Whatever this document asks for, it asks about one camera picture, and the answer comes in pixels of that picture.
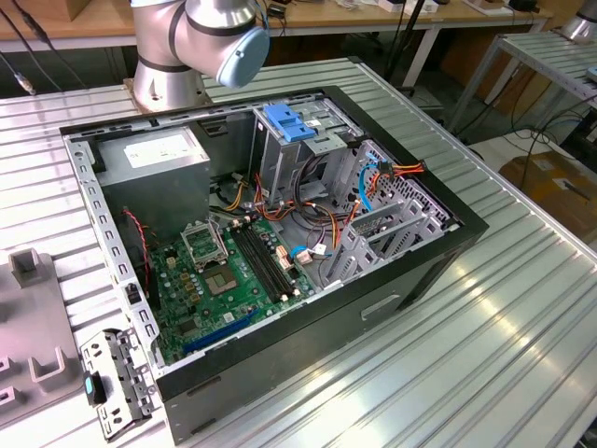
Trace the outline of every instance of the side panel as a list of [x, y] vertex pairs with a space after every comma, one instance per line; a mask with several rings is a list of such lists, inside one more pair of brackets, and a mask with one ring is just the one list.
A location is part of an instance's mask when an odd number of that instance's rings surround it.
[[[164, 403], [176, 444], [241, 408], [422, 297], [460, 252], [438, 256]], [[210, 358], [197, 363], [210, 362]]]

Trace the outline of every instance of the cardboard box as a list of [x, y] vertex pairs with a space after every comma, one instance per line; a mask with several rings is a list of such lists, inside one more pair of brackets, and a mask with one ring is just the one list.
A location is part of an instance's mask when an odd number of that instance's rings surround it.
[[[513, 159], [500, 169], [500, 175], [518, 187], [525, 159]], [[585, 243], [597, 238], [597, 183], [561, 154], [550, 151], [531, 156], [523, 192]]]
[[[36, 20], [73, 21], [89, 2], [90, 0], [19, 0], [19, 5]], [[16, 10], [10, 0], [0, 0], [0, 6], [2, 9]]]

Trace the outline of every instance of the blue tab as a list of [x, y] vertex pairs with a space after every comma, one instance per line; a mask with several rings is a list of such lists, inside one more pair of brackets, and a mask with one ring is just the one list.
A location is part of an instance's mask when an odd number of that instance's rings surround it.
[[284, 135], [286, 142], [315, 137], [315, 130], [306, 126], [299, 114], [287, 105], [266, 105], [263, 111], [276, 129]]
[[91, 394], [93, 392], [93, 383], [91, 382], [91, 378], [85, 379], [85, 392]]

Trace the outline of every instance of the blue pcie slot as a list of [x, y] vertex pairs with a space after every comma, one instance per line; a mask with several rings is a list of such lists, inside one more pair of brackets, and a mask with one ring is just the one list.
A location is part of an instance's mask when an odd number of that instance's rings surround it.
[[248, 327], [251, 324], [251, 317], [253, 317], [257, 313], [257, 311], [259, 311], [258, 308], [253, 310], [248, 315], [238, 320], [235, 320], [234, 322], [226, 325], [221, 329], [217, 329], [216, 331], [206, 334], [205, 336], [193, 341], [192, 343], [184, 344], [183, 351], [185, 352], [185, 355], [189, 354], [190, 352], [194, 352], [195, 350], [200, 350], [203, 347], [206, 347], [208, 345], [211, 345], [212, 343], [219, 341], [220, 339], [224, 339], [227, 336], [230, 336], [230, 334], [236, 333], [237, 331]]

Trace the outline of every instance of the aluminum table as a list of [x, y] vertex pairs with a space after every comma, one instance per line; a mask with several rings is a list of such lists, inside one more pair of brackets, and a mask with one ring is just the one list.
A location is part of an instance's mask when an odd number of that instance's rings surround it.
[[[597, 106], [597, 83], [586, 76], [587, 69], [597, 65], [596, 42], [578, 45], [553, 32], [499, 35], [493, 40], [458, 100], [448, 126], [450, 131], [453, 132], [456, 128], [468, 103], [500, 51], [510, 54], [513, 58], [507, 70], [509, 76], [514, 73], [519, 63], [523, 63], [561, 87], [559, 94], [555, 95], [550, 104], [545, 107], [547, 113], [537, 127], [540, 128], [554, 115], [555, 107], [566, 92], [578, 97], [579, 100], [587, 100], [587, 105]], [[490, 102], [504, 88], [509, 76], [498, 79], [487, 102]]]
[[[184, 447], [571, 446], [597, 414], [595, 255], [366, 66], [263, 69], [216, 101], [336, 84], [490, 228], [401, 315]], [[125, 328], [58, 128], [137, 113], [121, 86], [0, 103], [0, 256], [49, 252], [77, 343]], [[158, 409], [113, 443], [168, 447]], [[83, 392], [0, 431], [3, 446], [104, 446]]]

